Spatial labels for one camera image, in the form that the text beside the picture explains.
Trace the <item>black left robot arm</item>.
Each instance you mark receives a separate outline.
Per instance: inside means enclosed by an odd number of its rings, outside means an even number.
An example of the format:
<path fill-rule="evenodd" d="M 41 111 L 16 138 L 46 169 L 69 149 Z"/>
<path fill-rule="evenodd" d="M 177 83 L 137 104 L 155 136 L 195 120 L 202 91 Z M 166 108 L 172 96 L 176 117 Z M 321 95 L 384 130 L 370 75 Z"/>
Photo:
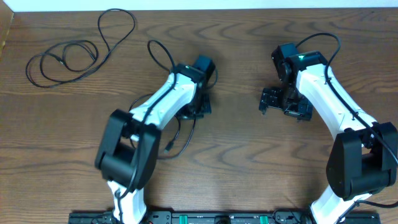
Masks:
<path fill-rule="evenodd" d="M 95 159 L 114 197 L 119 223 L 140 223 L 146 214 L 144 186 L 159 154 L 162 130 L 173 117 L 196 120 L 211 112 L 208 80 L 215 63 L 199 56 L 193 65 L 178 64 L 146 102 L 109 117 Z"/>

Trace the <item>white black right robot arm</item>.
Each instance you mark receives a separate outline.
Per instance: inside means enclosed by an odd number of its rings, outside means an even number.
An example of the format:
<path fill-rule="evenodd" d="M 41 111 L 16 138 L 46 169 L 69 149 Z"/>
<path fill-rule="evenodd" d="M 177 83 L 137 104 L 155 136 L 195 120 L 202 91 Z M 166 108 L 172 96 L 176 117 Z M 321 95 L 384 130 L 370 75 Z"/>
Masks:
<path fill-rule="evenodd" d="M 300 221 L 343 223 L 354 207 L 370 204 L 370 196 L 395 184 L 397 128 L 362 110 L 319 51 L 300 53 L 288 43 L 278 45 L 271 58 L 282 85 L 263 89 L 259 110 L 275 108 L 304 121 L 317 111 L 334 140 L 326 165 L 328 186 Z"/>

